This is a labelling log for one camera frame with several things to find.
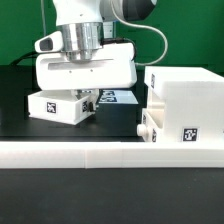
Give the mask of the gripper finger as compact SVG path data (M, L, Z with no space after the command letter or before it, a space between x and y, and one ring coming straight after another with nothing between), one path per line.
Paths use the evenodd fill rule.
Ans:
M78 90L71 90L70 94L71 94L71 96L74 100L79 100L80 99L80 94L79 94Z
M88 93L88 95L89 95L89 111L95 112L97 100L99 98L99 90L98 89L91 90Z

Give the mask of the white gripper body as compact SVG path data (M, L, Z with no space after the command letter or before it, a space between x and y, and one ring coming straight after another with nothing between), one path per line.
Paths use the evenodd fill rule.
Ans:
M91 60L71 62L64 53L41 54L36 75L42 90L129 88L137 81L131 43L108 44Z

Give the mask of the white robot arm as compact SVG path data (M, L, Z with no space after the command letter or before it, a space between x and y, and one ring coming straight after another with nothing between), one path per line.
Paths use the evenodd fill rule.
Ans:
M157 0L53 0L57 30L35 42L43 90L129 88L137 81L134 45L104 36L116 18L143 20Z

